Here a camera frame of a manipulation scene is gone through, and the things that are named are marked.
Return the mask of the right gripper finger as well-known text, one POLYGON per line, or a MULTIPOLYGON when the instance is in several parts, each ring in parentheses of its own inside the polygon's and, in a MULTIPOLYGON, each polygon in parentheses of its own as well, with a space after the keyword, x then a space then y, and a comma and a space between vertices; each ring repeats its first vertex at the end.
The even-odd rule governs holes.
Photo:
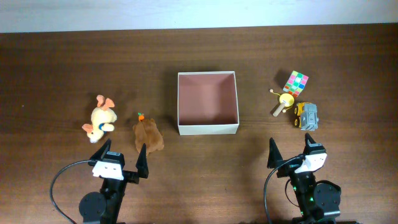
POLYGON ((317 143, 315 142, 315 140, 311 137, 311 135, 309 133, 306 133, 305 134, 304 152, 312 152, 315 150, 316 147, 317 147, 317 143))
POLYGON ((269 156, 267 161, 268 169, 275 169, 283 163, 283 158, 273 138, 269 140, 269 156))

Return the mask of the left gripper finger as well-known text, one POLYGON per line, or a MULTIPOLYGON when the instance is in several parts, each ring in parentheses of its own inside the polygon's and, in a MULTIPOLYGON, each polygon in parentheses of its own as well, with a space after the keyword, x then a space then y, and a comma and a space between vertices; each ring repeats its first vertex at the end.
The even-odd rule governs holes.
POLYGON ((149 176, 149 167, 147 164, 147 148, 146 144, 142 145, 139 157, 136 162, 137 173, 140 178, 147 179, 149 176))
POLYGON ((105 154, 110 150, 111 139, 106 142, 90 157, 89 166, 95 166, 98 161, 102 161, 105 154))

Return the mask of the yellow grey toy truck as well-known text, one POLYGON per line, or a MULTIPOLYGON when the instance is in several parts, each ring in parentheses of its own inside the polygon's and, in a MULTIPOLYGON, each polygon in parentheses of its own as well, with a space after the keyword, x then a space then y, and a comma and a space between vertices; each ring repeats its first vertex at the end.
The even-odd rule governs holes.
POLYGON ((316 104, 301 102, 297 103, 294 113, 296 119, 294 126, 302 131, 314 131, 318 129, 318 110, 316 104))

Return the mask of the brown plush toy with carrot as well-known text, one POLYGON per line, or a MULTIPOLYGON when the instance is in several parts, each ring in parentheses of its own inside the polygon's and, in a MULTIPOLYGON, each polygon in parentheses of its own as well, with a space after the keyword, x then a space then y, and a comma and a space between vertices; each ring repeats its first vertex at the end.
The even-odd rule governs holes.
POLYGON ((164 148, 163 135, 160 133, 153 118, 146 119, 144 114, 138 113, 138 123, 132 127, 135 135, 135 145, 138 153, 146 145, 146 154, 161 151, 164 148))

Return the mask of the yellow wooden rattle drum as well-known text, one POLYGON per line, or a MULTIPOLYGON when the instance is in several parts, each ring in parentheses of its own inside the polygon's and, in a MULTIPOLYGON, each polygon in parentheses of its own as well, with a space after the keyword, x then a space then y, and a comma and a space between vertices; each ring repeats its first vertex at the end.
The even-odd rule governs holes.
POLYGON ((294 97, 289 93, 279 94, 274 92, 273 89, 270 89, 269 92, 279 97, 279 106, 274 110, 272 114, 274 117, 278 117, 280 113, 285 113, 293 106, 295 102, 294 97))

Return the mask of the colourful puzzle cube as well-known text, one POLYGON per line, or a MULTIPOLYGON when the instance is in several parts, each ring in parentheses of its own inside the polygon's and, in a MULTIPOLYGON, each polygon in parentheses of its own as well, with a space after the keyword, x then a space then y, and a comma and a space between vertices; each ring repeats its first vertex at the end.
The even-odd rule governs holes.
POLYGON ((301 94, 301 92, 303 92, 307 82, 308 76, 297 71, 292 71, 289 79, 283 87, 283 91, 296 98, 301 94))

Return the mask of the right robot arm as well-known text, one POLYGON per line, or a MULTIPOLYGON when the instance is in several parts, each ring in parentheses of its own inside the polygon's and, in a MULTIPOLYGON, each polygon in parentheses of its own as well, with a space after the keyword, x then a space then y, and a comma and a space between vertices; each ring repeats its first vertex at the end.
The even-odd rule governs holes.
POLYGON ((317 181, 314 173, 326 161, 325 147, 305 134, 303 153, 284 160, 273 138, 269 140, 267 168, 271 170, 264 182, 264 201, 267 200, 267 185, 273 174, 278 178, 288 177, 293 187, 301 216, 292 223, 335 223, 341 215, 341 187, 328 180, 317 181))

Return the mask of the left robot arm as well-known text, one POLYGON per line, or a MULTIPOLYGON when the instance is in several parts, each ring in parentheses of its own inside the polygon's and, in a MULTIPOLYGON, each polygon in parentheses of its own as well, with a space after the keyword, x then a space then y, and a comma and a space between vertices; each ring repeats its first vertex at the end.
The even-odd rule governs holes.
POLYGON ((143 144, 136 162, 136 171, 124 170, 124 155, 110 151, 108 139, 91 157, 94 177, 103 180, 98 192, 86 194, 80 201, 79 212, 83 223, 116 223, 128 183, 138 184, 140 179, 149 176, 147 148, 143 144))

